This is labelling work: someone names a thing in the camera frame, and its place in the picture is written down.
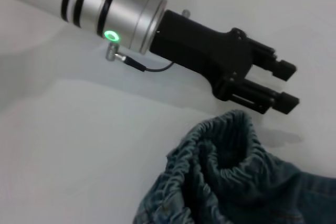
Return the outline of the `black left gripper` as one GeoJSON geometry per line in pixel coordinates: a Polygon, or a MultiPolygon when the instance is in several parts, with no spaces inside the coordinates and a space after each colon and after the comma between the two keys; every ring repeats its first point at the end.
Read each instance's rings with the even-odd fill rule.
{"type": "Polygon", "coordinates": [[[167,10],[150,52],[199,73],[210,83],[217,99],[230,100],[260,114],[269,109],[289,114],[300,103],[290,94],[244,79],[252,63],[283,81],[288,81],[297,67],[278,61],[273,48],[246,39],[238,29],[221,33],[167,10]]]}

